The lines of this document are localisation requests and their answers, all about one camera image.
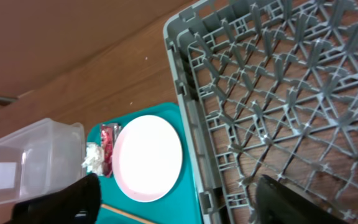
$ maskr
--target clear plastic container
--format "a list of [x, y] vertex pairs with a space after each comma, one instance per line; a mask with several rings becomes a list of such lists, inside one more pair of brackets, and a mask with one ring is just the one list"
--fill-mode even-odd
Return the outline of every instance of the clear plastic container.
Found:
[[0, 204], [64, 189], [86, 173], [80, 123], [45, 118], [0, 139]]

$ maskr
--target plastic lattice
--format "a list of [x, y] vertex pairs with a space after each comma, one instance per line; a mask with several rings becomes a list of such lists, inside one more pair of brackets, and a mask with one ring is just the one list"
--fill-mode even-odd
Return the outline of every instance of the plastic lattice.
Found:
[[[263, 170], [358, 221], [358, 21], [342, 19], [349, 10], [358, 15], [358, 5], [272, 1], [248, 10], [232, 22], [212, 15], [220, 27], [192, 32], [187, 47], [221, 177], [238, 173], [223, 190], [229, 218], [247, 208], [255, 221], [252, 192]], [[316, 179], [335, 184], [319, 190]]]

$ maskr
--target dish rack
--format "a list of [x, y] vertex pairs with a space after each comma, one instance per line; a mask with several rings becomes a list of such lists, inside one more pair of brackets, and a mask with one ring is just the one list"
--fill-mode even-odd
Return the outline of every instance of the dish rack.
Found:
[[163, 30], [205, 223], [267, 174], [358, 223], [358, 2], [200, 1]]

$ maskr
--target white crumpled paper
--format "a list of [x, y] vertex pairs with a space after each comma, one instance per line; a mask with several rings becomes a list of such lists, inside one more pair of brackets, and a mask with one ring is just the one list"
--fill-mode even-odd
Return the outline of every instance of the white crumpled paper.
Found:
[[103, 175], [103, 148], [94, 142], [86, 143], [86, 157], [82, 167], [86, 167], [87, 172], [94, 172], [96, 175]]

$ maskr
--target red wrapper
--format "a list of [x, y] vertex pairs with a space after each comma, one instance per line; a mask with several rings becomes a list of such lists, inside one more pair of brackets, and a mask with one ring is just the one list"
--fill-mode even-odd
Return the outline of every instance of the red wrapper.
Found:
[[101, 146], [104, 149], [103, 175], [110, 177], [112, 174], [112, 147], [114, 128], [110, 124], [100, 126]]

